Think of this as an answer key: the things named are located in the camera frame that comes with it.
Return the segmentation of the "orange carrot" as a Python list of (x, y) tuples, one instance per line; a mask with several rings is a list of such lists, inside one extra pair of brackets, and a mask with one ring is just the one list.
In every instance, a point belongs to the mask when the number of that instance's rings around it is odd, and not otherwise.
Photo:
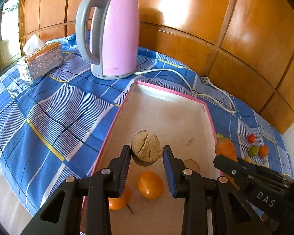
[(223, 137), (222, 134), (218, 134), (217, 143), (214, 147), (216, 156), (224, 155), (233, 161), (238, 162), (235, 147), (229, 138)]

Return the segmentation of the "green tomato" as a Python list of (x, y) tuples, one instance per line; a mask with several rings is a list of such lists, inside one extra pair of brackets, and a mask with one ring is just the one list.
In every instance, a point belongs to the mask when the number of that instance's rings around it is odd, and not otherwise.
[(255, 156), (258, 156), (259, 154), (259, 148), (256, 145), (252, 145), (250, 146), (250, 148), (248, 149), (248, 155), (253, 158)]

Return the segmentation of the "red tomato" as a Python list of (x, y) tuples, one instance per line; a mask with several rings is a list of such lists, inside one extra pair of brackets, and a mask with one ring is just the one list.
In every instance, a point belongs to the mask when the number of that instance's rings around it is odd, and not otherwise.
[(254, 134), (249, 134), (248, 142), (251, 144), (253, 144), (255, 142), (255, 135)]

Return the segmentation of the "orange tangerine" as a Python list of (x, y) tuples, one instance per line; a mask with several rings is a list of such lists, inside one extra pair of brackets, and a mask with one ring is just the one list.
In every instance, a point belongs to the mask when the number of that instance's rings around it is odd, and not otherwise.
[(259, 152), (258, 152), (259, 157), (266, 158), (268, 154), (269, 154), (269, 148), (266, 145), (262, 145), (259, 148)]

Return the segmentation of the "orange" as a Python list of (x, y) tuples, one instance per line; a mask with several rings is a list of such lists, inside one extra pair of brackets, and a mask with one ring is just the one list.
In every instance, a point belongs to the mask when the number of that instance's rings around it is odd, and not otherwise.
[(156, 200), (164, 191), (163, 181), (160, 176), (152, 171), (142, 172), (136, 180), (137, 189), (147, 200)]
[(131, 200), (132, 192), (130, 187), (125, 186), (123, 193), (119, 198), (109, 198), (109, 209), (118, 211), (128, 205)]

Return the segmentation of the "small dark radish piece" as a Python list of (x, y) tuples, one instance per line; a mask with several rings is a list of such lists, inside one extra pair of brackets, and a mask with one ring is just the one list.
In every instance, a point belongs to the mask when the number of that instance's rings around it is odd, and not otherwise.
[(163, 155), (163, 148), (155, 134), (142, 130), (131, 141), (132, 159), (137, 165), (147, 167), (157, 162)]

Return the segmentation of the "small yellow fruit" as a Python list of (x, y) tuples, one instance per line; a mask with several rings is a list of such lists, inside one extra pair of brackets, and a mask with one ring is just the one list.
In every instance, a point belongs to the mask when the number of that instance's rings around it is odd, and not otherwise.
[(246, 161), (248, 163), (253, 163), (252, 159), (249, 156), (245, 157), (244, 161)]

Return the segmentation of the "dark cylindrical radish piece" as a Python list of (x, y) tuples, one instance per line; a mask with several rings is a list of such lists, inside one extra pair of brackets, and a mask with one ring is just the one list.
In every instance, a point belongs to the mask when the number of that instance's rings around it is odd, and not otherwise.
[(195, 160), (193, 160), (193, 159), (184, 160), (184, 164), (185, 164), (186, 169), (195, 171), (198, 174), (200, 173), (200, 167), (199, 167), (198, 163)]

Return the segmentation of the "blue plaid tablecloth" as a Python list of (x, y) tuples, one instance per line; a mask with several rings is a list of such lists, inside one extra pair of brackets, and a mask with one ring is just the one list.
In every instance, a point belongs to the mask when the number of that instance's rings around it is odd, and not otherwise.
[(64, 61), (34, 84), (21, 80), (17, 67), (0, 77), (0, 168), (22, 205), (36, 214), (70, 175), (90, 175), (107, 132), (135, 81), (183, 94), (199, 93), (216, 131), (229, 138), (244, 158), (254, 134), (269, 155), (257, 164), (293, 177), (282, 135), (252, 108), (202, 81), (202, 77), (164, 54), (139, 48), (137, 74), (105, 81), (91, 73), (74, 35), (59, 38)]

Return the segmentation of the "pink rimmed tray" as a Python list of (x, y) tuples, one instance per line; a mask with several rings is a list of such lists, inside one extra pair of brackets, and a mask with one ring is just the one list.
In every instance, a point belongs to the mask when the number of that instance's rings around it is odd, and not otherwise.
[[(126, 95), (104, 140), (94, 169), (108, 166), (120, 155), (124, 145), (130, 145), (134, 135), (142, 130), (155, 134), (161, 146), (170, 146), (174, 157), (193, 160), (204, 177), (216, 179), (219, 170), (213, 165), (216, 136), (207, 105), (191, 96), (136, 81)], [(163, 161), (148, 167), (130, 163), (127, 186), (132, 196), (121, 210), (110, 211), (113, 234), (180, 234), (184, 200), (172, 197), (169, 188), (156, 200), (147, 200), (136, 187), (140, 173), (152, 171), (166, 181)]]

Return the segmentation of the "silver ornate tissue box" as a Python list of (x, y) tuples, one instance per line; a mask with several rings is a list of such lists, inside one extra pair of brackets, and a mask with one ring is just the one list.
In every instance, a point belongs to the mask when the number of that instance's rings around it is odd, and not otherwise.
[(60, 42), (44, 43), (37, 35), (32, 35), (23, 47), (23, 56), (17, 61), (19, 76), (22, 81), (34, 84), (50, 70), (63, 62)]

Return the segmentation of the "pink electric kettle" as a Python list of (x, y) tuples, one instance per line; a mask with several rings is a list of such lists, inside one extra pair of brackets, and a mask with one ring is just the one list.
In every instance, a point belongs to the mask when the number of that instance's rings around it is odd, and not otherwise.
[(82, 0), (78, 7), (78, 51), (99, 79), (123, 79), (134, 73), (139, 32), (139, 0)]

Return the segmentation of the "wooden door frame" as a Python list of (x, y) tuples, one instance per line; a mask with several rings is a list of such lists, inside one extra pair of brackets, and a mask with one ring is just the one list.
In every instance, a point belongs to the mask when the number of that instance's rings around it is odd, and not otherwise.
[(20, 57), (19, 0), (5, 0), (0, 8), (0, 73)]

